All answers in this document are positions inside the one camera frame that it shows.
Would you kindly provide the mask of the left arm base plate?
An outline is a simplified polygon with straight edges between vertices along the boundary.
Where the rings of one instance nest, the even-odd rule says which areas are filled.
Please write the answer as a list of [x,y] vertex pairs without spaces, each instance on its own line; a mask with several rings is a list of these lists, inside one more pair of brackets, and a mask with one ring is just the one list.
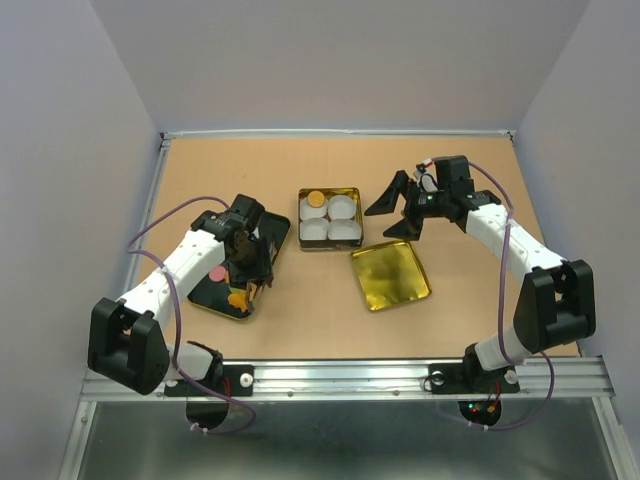
[[[208,373],[197,383],[226,396],[250,397],[253,395],[254,373],[255,368],[251,364],[224,364],[218,373]],[[181,379],[175,386],[165,386],[164,395],[169,398],[204,397],[207,393]]]

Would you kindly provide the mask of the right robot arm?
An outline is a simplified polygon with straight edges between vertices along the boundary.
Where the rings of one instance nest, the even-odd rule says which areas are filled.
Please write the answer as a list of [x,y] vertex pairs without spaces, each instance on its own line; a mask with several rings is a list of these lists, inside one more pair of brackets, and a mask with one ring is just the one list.
[[471,173],[479,168],[464,155],[425,160],[413,175],[397,171],[365,211],[368,216],[390,214],[403,199],[401,220],[384,235],[410,241],[420,238],[425,220],[445,218],[499,259],[501,290],[508,274],[520,283],[512,323],[500,320],[496,334],[468,346],[460,363],[441,367],[431,379],[434,389],[480,392],[524,360],[596,331],[591,266],[549,250],[518,224],[513,202],[499,183],[477,189]]

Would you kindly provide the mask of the round tan biscuit cookie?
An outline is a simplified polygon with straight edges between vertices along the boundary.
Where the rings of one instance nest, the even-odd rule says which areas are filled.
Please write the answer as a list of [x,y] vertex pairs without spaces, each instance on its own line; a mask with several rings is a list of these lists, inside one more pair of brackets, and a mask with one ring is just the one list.
[[322,207],[325,204],[325,201],[325,195],[319,190],[311,191],[307,196],[307,202],[313,208]]

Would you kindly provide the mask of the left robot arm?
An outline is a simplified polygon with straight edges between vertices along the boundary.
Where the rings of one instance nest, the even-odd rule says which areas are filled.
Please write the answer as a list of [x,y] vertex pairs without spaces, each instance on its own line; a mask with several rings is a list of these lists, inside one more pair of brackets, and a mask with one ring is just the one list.
[[252,310],[257,291],[274,278],[273,242],[259,226],[264,213],[257,200],[239,194],[224,211],[203,212],[166,259],[145,252],[156,265],[152,273],[92,309],[89,369],[147,395],[164,381],[182,378],[179,363],[185,361],[191,386],[215,392],[222,384],[219,355],[201,344],[167,344],[164,331],[170,320],[181,319],[181,303],[217,267],[224,268],[230,288],[223,297],[238,310]]

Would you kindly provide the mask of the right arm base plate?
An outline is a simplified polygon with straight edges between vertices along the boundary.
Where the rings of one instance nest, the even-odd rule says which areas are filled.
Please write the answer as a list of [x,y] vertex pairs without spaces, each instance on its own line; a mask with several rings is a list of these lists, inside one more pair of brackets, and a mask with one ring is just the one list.
[[428,367],[428,389],[435,395],[518,393],[520,385],[513,368],[471,372],[459,362],[439,362]]

